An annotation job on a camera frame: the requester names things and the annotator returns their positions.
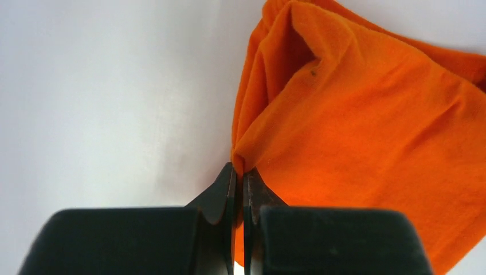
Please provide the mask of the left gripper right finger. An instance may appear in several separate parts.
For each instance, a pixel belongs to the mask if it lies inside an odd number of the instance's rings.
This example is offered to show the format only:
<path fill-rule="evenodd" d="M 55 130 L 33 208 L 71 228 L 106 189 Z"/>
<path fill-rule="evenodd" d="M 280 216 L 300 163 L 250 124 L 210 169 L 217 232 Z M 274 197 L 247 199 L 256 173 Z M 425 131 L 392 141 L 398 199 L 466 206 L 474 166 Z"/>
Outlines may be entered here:
<path fill-rule="evenodd" d="M 393 210 L 287 205 L 257 170 L 243 178 L 246 274 L 432 274 L 410 223 Z"/>

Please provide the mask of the orange t shirt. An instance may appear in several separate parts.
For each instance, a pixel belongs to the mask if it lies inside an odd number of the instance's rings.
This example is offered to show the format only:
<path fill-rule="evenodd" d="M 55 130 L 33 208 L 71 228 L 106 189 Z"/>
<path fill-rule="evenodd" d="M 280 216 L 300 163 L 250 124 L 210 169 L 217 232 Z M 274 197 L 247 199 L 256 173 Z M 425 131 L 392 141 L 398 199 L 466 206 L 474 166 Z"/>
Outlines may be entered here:
<path fill-rule="evenodd" d="M 485 236 L 485 57 L 399 36 L 335 1 L 267 1 L 231 160 L 292 206 L 404 213 L 445 274 Z"/>

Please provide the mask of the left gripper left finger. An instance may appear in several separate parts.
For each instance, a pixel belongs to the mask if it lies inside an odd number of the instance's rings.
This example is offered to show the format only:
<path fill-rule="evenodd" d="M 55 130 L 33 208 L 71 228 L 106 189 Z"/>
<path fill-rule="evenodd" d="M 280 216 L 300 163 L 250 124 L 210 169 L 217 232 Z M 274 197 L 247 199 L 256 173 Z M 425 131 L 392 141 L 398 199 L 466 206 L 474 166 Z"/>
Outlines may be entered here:
<path fill-rule="evenodd" d="M 236 172 L 183 207 L 65 209 L 40 230 L 20 274 L 233 274 Z"/>

